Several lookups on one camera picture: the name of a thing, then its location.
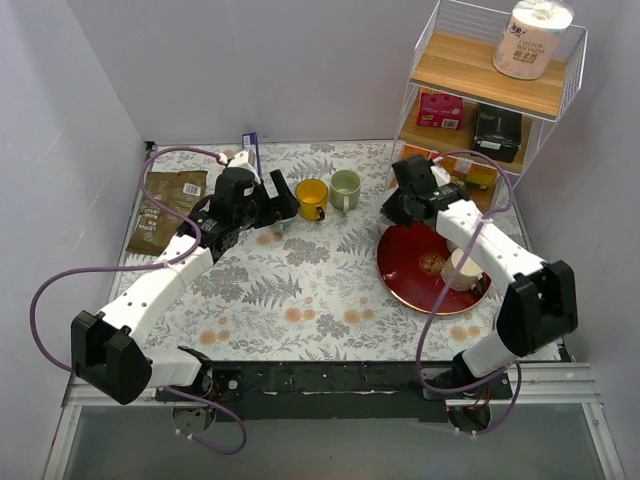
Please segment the yellow enamel mug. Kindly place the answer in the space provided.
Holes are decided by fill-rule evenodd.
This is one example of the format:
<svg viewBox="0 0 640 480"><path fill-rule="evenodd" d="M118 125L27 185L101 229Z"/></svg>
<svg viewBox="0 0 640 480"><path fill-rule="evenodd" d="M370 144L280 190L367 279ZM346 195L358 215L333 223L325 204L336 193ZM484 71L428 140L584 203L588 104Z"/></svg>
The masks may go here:
<svg viewBox="0 0 640 480"><path fill-rule="evenodd" d="M323 221L326 218L329 190L319 179L301 181L295 190L299 202L299 215L307 221Z"/></svg>

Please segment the teal mug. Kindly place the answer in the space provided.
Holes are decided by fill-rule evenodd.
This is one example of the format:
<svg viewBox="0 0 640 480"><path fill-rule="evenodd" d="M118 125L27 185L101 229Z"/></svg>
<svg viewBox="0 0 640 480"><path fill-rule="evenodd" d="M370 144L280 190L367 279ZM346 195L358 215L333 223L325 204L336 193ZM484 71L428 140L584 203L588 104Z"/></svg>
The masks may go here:
<svg viewBox="0 0 640 480"><path fill-rule="evenodd" d="M292 225L294 220L294 217L278 220L275 223L277 231L279 233L284 233Z"/></svg>

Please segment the light green mug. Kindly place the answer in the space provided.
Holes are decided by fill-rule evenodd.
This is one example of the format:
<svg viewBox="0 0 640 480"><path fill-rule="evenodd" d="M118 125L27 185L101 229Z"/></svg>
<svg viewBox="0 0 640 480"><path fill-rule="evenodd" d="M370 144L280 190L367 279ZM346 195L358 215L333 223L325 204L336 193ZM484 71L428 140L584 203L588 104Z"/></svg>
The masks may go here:
<svg viewBox="0 0 640 480"><path fill-rule="evenodd" d="M329 201L331 205L346 214L359 202L361 178L352 170L339 170L330 179Z"/></svg>

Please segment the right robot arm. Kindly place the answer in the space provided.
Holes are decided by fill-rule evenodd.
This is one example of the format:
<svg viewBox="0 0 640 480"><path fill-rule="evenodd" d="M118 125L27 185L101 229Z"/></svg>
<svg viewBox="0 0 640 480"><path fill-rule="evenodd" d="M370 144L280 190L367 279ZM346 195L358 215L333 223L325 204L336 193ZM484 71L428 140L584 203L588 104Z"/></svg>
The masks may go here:
<svg viewBox="0 0 640 480"><path fill-rule="evenodd" d="M575 275L522 248L451 182L437 159L414 155L392 165L397 187L381 207L392 224L418 222L451 241L488 274L502 296L494 330L458 353L449 370L420 381L436 395L475 397L509 365L578 327Z"/></svg>

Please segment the white footed cup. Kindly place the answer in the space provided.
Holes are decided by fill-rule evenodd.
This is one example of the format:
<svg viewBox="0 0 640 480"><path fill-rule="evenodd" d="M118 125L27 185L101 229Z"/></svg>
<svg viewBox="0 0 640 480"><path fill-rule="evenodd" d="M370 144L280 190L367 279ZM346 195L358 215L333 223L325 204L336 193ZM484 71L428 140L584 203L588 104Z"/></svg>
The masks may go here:
<svg viewBox="0 0 640 480"><path fill-rule="evenodd" d="M446 240L446 247L447 247L447 249L448 249L448 251L450 253L452 253L455 250L459 249L459 246L456 243L454 243L453 241L451 241L451 240Z"/></svg>

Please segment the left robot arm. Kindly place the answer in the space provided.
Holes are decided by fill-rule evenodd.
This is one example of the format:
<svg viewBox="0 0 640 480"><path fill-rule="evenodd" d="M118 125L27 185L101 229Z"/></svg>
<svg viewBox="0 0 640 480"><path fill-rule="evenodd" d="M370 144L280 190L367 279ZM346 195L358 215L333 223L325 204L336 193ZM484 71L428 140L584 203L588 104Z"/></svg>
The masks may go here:
<svg viewBox="0 0 640 480"><path fill-rule="evenodd" d="M188 348L148 350L147 337L169 307L199 276L209 271L249 229L289 220L299 202L281 171L271 180L270 196L241 150L219 155L224 168L214 192L199 200L169 241L156 264L96 313L80 312L71 324L73 373L121 405L147 388L173 387L193 400L213 387L213 363Z"/></svg>

